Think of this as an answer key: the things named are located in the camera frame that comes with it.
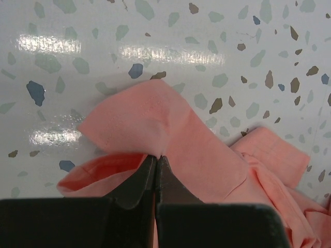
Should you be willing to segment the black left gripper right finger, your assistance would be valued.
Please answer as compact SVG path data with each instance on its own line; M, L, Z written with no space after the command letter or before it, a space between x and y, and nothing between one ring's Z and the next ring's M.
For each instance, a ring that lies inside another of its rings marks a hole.
M156 170L159 247L289 247L278 214L261 204L207 204L172 173L167 157Z

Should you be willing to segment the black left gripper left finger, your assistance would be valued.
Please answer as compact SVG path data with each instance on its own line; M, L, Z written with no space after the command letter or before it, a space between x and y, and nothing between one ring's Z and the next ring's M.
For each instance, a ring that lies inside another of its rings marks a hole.
M157 160L103 197L1 201L1 247L152 247Z

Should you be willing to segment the pink t shirt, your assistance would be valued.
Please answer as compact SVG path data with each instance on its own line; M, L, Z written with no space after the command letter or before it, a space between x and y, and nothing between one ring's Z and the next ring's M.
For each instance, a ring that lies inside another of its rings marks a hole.
M187 101L150 80L102 101L79 131L106 155L74 167L57 184L66 197L104 196L148 155L205 203L261 203L280 215L291 247L330 247L330 210L296 191L309 157L267 128L223 143Z

